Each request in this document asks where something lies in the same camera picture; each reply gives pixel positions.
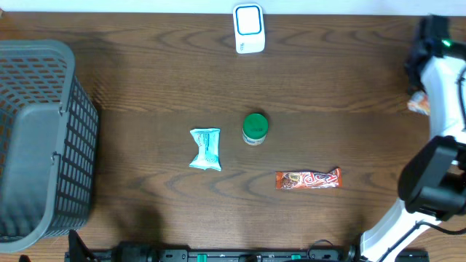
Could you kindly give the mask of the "small orange snack packet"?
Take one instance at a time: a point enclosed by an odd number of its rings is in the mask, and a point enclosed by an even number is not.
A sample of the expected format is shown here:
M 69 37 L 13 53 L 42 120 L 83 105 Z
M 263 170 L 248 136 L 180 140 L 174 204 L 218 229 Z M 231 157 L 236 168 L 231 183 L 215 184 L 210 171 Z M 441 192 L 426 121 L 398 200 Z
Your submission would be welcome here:
M 428 96 L 423 91 L 415 92 L 407 102 L 408 110 L 418 114 L 430 115 L 430 103 Z

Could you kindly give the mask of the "orange red candy bar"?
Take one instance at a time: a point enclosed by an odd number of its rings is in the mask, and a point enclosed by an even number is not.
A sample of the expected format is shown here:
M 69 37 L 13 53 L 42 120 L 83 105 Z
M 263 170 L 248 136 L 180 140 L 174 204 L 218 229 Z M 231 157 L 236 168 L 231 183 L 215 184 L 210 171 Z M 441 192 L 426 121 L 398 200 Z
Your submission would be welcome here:
M 280 190 L 342 187 L 341 169 L 339 167 L 330 172 L 285 171 L 276 172 L 275 175 L 275 188 Z

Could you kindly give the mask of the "green lid jar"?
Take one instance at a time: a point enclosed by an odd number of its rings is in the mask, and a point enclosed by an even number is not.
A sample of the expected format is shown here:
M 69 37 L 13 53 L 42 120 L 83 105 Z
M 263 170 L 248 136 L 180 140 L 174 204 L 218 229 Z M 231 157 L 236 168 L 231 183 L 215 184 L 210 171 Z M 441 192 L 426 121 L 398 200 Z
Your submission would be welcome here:
M 242 138 L 250 146 L 258 146 L 265 141 L 269 130 L 267 118 L 259 113 L 245 117 L 242 126 Z

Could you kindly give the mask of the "teal white wipes packet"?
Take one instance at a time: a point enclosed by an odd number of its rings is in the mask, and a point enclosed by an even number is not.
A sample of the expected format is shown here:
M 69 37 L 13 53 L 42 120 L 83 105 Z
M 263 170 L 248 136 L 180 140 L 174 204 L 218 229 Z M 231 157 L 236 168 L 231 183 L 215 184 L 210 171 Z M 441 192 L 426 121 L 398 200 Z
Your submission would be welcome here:
M 199 128 L 190 131 L 198 146 L 198 154 L 191 161 L 190 167 L 221 171 L 219 160 L 220 133 L 219 128 Z

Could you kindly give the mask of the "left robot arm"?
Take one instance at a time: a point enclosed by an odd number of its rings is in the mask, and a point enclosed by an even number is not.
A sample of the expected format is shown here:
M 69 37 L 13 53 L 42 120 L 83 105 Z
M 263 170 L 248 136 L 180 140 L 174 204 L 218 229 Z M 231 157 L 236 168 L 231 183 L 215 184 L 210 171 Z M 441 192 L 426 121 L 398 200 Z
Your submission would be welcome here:
M 159 262 L 159 255 L 150 245 L 121 242 L 107 250 L 91 250 L 74 230 L 68 234 L 69 249 L 65 262 Z

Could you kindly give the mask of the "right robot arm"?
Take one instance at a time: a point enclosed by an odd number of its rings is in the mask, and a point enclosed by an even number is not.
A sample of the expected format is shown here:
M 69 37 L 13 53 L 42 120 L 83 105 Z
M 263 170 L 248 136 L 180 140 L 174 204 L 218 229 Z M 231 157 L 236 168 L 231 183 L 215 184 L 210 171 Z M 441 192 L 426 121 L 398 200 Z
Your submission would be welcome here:
M 405 70 L 411 91 L 427 94 L 430 140 L 403 168 L 395 204 L 360 235 L 346 261 L 427 261 L 425 252 L 405 251 L 420 234 L 465 234 L 439 226 L 465 214 L 465 174 L 449 171 L 465 171 L 465 43 L 451 39 L 447 17 L 421 18 Z

